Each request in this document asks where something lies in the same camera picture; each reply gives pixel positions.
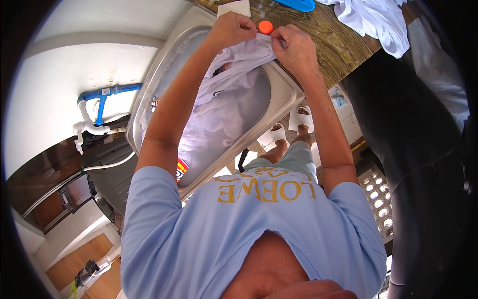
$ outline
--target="white faucet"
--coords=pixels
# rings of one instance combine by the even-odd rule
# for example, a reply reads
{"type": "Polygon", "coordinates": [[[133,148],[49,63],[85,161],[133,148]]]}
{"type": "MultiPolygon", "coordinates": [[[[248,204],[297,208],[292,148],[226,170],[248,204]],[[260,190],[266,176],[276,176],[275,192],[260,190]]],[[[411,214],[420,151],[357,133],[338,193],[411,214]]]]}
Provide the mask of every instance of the white faucet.
{"type": "Polygon", "coordinates": [[[76,149],[80,152],[80,154],[83,154],[83,148],[81,147],[81,145],[83,144],[83,136],[81,135],[81,133],[83,133],[84,131],[88,131],[94,135],[103,135],[104,133],[109,132],[109,126],[102,125],[95,127],[93,125],[93,121],[88,115],[86,104],[87,103],[84,100],[81,100],[78,103],[78,108],[80,109],[81,115],[83,116],[83,121],[77,122],[73,125],[73,133],[78,136],[78,139],[75,140],[76,149]]]}

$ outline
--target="sink basin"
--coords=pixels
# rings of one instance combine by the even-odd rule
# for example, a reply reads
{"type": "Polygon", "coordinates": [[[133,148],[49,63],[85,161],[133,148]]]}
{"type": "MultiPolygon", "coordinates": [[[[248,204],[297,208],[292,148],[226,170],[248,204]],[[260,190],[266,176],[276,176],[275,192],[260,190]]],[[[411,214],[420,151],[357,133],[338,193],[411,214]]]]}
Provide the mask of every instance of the sink basin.
{"type": "MultiPolygon", "coordinates": [[[[186,60],[206,37],[216,17],[194,6],[169,36],[153,61],[142,88],[134,101],[126,139],[139,155],[142,139],[152,115],[152,103],[159,99],[171,84],[186,60]]],[[[207,151],[196,154],[188,171],[178,184],[181,201],[188,198],[204,182],[240,154],[274,123],[304,99],[304,92],[274,61],[261,66],[256,84],[251,90],[248,109],[239,108],[244,119],[243,134],[229,147],[211,145],[207,151]]]]}

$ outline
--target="white sponge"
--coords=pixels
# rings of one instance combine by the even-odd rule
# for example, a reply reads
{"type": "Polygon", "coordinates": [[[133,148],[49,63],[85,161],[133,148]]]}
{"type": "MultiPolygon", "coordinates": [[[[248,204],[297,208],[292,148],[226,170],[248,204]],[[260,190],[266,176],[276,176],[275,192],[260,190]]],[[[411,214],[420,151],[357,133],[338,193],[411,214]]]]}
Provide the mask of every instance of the white sponge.
{"type": "Polygon", "coordinates": [[[242,14],[243,16],[250,18],[249,0],[241,0],[241,1],[235,1],[231,3],[219,5],[217,7],[217,17],[219,18],[221,15],[230,11],[236,12],[238,14],[242,14]]]}

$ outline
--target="stainless steel sink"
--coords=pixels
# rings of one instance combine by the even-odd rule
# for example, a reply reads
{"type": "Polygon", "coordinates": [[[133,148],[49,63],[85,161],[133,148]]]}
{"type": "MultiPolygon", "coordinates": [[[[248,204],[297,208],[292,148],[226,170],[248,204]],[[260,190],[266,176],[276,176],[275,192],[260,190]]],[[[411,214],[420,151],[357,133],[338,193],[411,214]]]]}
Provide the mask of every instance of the stainless steel sink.
{"type": "MultiPolygon", "coordinates": [[[[153,61],[134,102],[126,131],[126,139],[136,154],[139,155],[141,150],[142,139],[152,114],[152,102],[167,89],[215,21],[216,17],[213,14],[196,6],[191,8],[153,61]]],[[[261,97],[270,95],[269,99],[261,99],[261,103],[265,105],[264,109],[255,112],[253,119],[249,120],[249,125],[244,127],[242,136],[229,148],[214,153],[213,157],[208,157],[208,163],[210,161],[208,167],[194,169],[190,165],[178,185],[181,201],[212,178],[216,172],[304,99],[304,92],[277,63],[273,61],[266,63],[262,65],[262,69],[265,79],[262,80],[261,89],[267,89],[267,92],[260,91],[259,94],[261,97]]]]}

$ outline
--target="wooden countertop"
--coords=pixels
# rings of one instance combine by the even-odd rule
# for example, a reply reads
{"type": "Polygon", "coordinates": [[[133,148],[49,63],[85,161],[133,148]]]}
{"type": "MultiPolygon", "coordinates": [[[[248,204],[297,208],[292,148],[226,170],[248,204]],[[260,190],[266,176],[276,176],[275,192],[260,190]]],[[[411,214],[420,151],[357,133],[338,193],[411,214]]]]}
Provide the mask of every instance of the wooden countertop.
{"type": "MultiPolygon", "coordinates": [[[[267,20],[277,28],[292,23],[312,37],[317,47],[317,61],[327,89],[340,82],[381,48],[378,40],[367,35],[361,37],[342,24],[334,14],[333,5],[327,6],[316,2],[313,11],[301,12],[272,0],[249,1],[251,20],[256,24],[267,20]]],[[[218,5],[232,0],[195,0],[195,2],[217,13],[218,5]]]]}

